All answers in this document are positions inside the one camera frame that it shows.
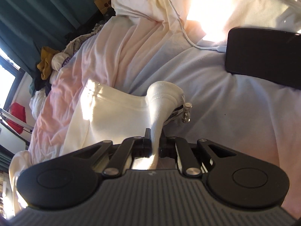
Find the mustard yellow garment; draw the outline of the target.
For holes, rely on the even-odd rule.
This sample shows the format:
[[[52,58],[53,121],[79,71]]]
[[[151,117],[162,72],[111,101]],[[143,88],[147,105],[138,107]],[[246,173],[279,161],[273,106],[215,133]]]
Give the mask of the mustard yellow garment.
[[[52,72],[52,59],[58,54],[58,50],[54,50],[50,47],[42,47],[40,54],[40,62],[37,64],[37,69],[41,73],[41,79],[47,80]]]

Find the pastel tie-dye duvet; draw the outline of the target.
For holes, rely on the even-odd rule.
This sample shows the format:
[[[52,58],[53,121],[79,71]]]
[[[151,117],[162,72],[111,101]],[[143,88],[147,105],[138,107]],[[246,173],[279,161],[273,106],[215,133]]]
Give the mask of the pastel tie-dye duvet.
[[[60,70],[52,92],[63,102],[88,80],[134,96],[171,82],[192,102],[189,124],[176,120],[168,135],[207,138],[273,163],[289,176],[283,207],[300,217],[300,91],[224,69],[225,44],[239,26],[300,31],[300,0],[113,0],[116,16]]]

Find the black smartphone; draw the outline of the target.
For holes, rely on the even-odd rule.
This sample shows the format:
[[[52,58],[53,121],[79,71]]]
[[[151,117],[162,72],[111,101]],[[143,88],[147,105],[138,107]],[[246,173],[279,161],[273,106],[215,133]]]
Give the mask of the black smartphone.
[[[224,67],[300,90],[300,33],[235,27],[228,33]]]

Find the white folding stand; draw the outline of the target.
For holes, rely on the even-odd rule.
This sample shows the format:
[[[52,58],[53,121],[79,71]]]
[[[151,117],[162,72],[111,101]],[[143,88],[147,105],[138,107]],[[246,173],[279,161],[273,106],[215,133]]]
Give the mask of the white folding stand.
[[[11,153],[29,148],[33,127],[1,109],[1,145]]]

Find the teal curtain right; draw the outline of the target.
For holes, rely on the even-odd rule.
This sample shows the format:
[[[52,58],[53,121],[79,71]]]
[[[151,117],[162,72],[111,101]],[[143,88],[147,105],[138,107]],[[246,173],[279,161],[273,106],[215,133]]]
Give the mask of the teal curtain right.
[[[42,47],[63,49],[96,11],[94,0],[1,0],[1,49],[34,78]]]

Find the red cloth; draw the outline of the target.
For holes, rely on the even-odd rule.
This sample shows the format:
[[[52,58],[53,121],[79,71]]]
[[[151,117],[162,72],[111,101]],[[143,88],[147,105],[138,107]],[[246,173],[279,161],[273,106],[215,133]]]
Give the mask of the red cloth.
[[[14,117],[16,117],[17,119],[23,121],[23,122],[26,122],[26,110],[25,110],[25,107],[20,105],[19,103],[12,103],[11,106],[9,107],[9,113],[11,115],[13,115]],[[24,130],[24,128],[15,123],[14,121],[12,120],[8,120],[7,121],[8,125],[14,129],[14,131],[16,131],[18,134],[21,134]]]

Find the black garment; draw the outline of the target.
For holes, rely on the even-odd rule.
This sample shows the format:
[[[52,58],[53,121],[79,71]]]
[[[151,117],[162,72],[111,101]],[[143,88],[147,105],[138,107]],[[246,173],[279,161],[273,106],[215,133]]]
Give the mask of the black garment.
[[[31,96],[34,96],[35,92],[44,90],[45,95],[48,96],[51,89],[52,89],[52,84],[50,83],[50,76],[46,80],[43,80],[41,78],[41,75],[37,74],[33,78],[32,83],[30,85],[30,94]]]

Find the black framed window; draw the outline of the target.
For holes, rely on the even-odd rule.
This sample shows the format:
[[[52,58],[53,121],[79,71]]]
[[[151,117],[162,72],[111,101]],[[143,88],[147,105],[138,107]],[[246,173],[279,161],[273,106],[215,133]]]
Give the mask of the black framed window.
[[[1,49],[1,108],[8,109],[25,71]]]

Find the cream white hoodie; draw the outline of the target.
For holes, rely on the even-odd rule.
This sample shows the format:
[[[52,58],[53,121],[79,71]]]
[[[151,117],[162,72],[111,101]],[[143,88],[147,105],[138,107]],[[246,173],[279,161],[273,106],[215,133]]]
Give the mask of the cream white hoodie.
[[[25,169],[103,140],[119,144],[149,128],[153,150],[149,158],[141,158],[137,164],[146,169],[156,167],[162,127],[181,114],[184,103],[183,90],[165,81],[151,84],[145,96],[124,93],[91,79],[67,103],[52,92],[36,121],[29,149],[18,152],[9,167],[15,213],[25,208],[16,188]]]

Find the grey beige garment pile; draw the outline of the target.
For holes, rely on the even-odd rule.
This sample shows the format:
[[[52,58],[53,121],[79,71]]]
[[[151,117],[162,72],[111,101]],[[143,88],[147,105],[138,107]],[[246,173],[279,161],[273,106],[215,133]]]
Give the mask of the grey beige garment pile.
[[[73,39],[66,48],[62,51],[63,53],[72,57],[82,46],[82,44],[90,37],[96,35],[104,27],[104,24],[96,24],[91,33],[80,35]]]

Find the white garment purple print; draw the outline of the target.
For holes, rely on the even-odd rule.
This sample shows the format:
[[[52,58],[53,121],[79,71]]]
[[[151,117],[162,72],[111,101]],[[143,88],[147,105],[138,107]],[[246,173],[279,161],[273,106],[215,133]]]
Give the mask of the white garment purple print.
[[[63,63],[69,59],[70,59],[70,56],[63,52],[59,52],[59,53],[55,54],[51,61],[52,69],[55,71],[59,71],[62,68]]]

